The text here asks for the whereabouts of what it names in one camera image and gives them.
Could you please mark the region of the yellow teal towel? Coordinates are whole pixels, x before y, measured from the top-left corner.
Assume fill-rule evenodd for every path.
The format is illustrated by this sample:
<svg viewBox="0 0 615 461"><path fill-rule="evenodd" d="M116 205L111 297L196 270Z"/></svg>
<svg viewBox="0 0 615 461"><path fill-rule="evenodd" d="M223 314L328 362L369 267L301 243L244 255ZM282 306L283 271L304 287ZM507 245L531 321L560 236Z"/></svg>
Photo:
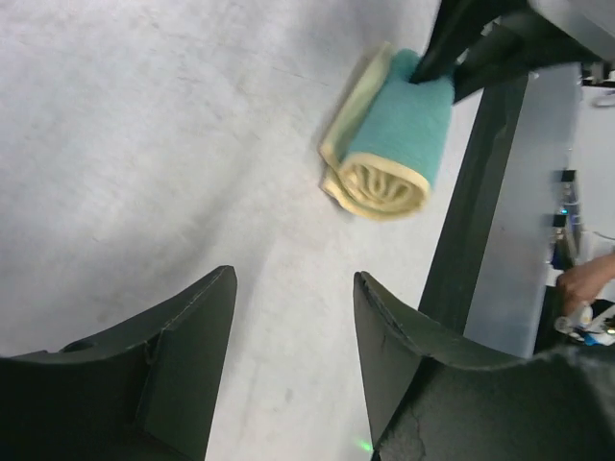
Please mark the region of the yellow teal towel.
<svg viewBox="0 0 615 461"><path fill-rule="evenodd" d="M376 47L319 144L326 164L321 188L354 215L401 219L431 196L455 90L449 76L412 83L419 60L388 42Z"/></svg>

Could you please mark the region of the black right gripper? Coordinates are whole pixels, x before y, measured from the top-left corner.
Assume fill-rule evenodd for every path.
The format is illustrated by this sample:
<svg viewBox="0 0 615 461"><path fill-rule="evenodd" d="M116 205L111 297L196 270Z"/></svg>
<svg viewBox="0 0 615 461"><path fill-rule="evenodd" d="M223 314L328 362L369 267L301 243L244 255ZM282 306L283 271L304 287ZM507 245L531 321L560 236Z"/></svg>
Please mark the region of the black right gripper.
<svg viewBox="0 0 615 461"><path fill-rule="evenodd" d="M410 81L450 75L456 104L531 71L604 61L604 1L442 1Z"/></svg>

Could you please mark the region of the person's bare hand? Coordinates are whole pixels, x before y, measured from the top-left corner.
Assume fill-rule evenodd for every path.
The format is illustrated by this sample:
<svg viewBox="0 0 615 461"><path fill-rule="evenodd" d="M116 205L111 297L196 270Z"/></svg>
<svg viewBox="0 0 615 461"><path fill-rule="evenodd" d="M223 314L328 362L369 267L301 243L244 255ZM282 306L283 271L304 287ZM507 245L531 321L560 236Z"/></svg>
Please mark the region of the person's bare hand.
<svg viewBox="0 0 615 461"><path fill-rule="evenodd" d="M614 254L602 255L562 273L556 280L561 291L563 313L573 314L584 303L592 303L614 280Z"/></svg>

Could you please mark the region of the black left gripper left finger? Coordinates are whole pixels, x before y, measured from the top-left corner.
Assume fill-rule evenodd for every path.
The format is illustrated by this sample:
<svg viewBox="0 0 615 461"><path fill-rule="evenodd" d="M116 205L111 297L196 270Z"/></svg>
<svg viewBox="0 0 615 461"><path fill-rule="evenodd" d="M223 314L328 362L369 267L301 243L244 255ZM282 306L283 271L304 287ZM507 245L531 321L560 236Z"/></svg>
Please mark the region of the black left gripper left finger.
<svg viewBox="0 0 615 461"><path fill-rule="evenodd" d="M235 270L58 352L35 354L31 460L202 460L234 317Z"/></svg>

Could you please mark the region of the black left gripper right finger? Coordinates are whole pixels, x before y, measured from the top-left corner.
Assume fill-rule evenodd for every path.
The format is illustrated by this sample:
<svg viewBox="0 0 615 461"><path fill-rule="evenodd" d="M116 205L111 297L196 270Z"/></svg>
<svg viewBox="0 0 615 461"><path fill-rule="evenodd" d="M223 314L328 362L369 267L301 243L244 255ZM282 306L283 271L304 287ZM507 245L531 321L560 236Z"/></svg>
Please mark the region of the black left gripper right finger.
<svg viewBox="0 0 615 461"><path fill-rule="evenodd" d="M528 450L516 357L443 327L366 272L353 298L375 451Z"/></svg>

